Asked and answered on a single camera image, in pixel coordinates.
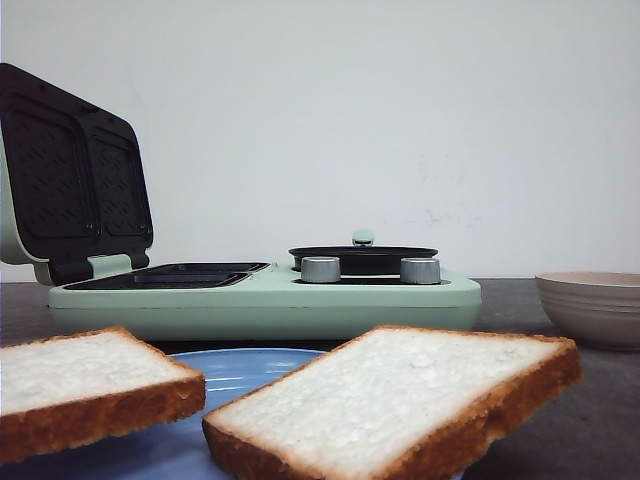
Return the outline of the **white bread slice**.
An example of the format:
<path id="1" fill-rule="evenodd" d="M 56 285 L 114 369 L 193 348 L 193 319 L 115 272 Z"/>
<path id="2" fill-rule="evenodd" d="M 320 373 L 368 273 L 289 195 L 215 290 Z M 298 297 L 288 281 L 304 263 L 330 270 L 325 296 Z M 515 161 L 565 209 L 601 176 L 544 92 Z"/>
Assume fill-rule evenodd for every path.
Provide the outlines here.
<path id="1" fill-rule="evenodd" d="M 93 444 L 192 416 L 205 378 L 122 327 L 1 350 L 1 461 Z"/>
<path id="2" fill-rule="evenodd" d="M 582 376 L 567 338 L 380 326 L 202 427 L 237 479 L 449 479 Z"/>

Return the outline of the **mint green sandwich maker lid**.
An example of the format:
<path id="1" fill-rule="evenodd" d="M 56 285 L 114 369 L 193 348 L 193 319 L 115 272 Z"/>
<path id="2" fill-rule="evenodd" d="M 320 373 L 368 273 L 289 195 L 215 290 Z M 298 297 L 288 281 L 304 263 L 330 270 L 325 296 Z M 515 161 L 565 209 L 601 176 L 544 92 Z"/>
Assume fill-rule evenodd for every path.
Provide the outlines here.
<path id="1" fill-rule="evenodd" d="M 136 134 L 124 119 L 1 66 L 1 259 L 39 282 L 95 277 L 91 261 L 149 263 L 153 224 Z"/>

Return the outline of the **beige ribbed bowl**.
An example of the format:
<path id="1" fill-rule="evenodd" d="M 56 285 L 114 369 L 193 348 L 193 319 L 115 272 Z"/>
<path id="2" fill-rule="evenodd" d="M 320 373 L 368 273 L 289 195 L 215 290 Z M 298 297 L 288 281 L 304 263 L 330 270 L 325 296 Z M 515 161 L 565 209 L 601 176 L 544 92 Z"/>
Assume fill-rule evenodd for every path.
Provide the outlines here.
<path id="1" fill-rule="evenodd" d="M 547 272 L 535 276 L 549 320 L 575 340 L 602 348 L 639 348 L 639 275 Z"/>

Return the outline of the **mint green breakfast maker base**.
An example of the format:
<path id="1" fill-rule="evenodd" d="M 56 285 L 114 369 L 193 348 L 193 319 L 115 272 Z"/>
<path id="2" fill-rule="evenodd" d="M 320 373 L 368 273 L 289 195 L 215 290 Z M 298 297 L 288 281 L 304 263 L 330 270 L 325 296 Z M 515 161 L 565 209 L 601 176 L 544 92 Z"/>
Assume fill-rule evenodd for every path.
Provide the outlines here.
<path id="1" fill-rule="evenodd" d="M 50 290 L 59 331 L 120 325 L 154 341 L 350 339 L 382 324 L 468 330 L 482 303 L 478 283 L 448 270 L 433 285 L 406 284 L 396 275 L 309 284 L 285 263 L 223 286 L 106 289 L 103 283 Z"/>

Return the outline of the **left silver control knob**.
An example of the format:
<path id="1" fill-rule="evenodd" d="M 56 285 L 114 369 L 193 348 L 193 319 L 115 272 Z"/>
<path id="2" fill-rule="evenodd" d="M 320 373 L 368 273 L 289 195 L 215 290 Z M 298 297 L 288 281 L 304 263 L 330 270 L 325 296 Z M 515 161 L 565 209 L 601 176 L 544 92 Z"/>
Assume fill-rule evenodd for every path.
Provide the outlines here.
<path id="1" fill-rule="evenodd" d="M 305 283 L 337 283 L 341 280 L 340 259 L 335 256 L 303 257 L 300 272 L 301 280 Z"/>

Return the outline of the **silver control knob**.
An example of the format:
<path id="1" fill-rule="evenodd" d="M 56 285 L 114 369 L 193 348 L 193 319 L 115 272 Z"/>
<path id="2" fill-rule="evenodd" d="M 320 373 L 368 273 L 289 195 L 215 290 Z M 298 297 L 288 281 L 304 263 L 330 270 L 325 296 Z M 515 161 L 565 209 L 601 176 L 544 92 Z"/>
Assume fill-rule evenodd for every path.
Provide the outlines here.
<path id="1" fill-rule="evenodd" d="M 400 281 L 413 285 L 441 283 L 440 262 L 436 258 L 405 257 L 400 261 Z"/>
<path id="2" fill-rule="evenodd" d="M 300 272 L 301 280 L 305 283 L 337 283 L 341 280 L 340 259 L 335 256 L 303 257 Z"/>

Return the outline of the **black round frying pan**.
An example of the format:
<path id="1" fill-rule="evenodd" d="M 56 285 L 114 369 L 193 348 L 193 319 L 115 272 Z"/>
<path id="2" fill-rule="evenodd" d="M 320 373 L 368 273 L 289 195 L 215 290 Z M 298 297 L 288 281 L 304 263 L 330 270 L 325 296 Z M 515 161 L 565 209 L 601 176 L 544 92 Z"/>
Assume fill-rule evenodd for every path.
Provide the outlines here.
<path id="1" fill-rule="evenodd" d="M 352 244 L 343 246 L 305 246 L 289 250 L 295 271 L 302 268 L 306 257 L 337 257 L 341 273 L 345 275 L 399 275 L 403 258 L 434 258 L 438 250 L 415 246 L 381 246 L 374 244 L 370 229 L 356 230 Z"/>

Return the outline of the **right silver control knob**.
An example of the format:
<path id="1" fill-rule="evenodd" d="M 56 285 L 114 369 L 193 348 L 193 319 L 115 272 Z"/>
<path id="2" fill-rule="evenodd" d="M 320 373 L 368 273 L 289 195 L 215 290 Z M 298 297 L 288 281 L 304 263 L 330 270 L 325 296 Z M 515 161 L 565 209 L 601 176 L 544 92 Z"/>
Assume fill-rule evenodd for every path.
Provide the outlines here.
<path id="1" fill-rule="evenodd" d="M 400 261 L 400 281 L 413 285 L 441 283 L 440 262 L 436 258 L 405 257 Z"/>

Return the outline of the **blue plastic plate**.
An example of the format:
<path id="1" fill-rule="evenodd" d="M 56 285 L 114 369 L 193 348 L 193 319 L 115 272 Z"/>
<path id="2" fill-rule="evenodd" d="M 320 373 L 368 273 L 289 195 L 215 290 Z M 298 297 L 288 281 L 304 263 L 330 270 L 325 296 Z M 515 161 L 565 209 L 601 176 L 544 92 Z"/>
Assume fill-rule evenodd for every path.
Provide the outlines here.
<path id="1" fill-rule="evenodd" d="M 288 348 L 240 348 L 174 356 L 204 373 L 208 412 L 269 383 L 321 353 Z M 211 459 L 204 412 L 123 437 L 1 467 L 3 479 L 228 479 Z"/>

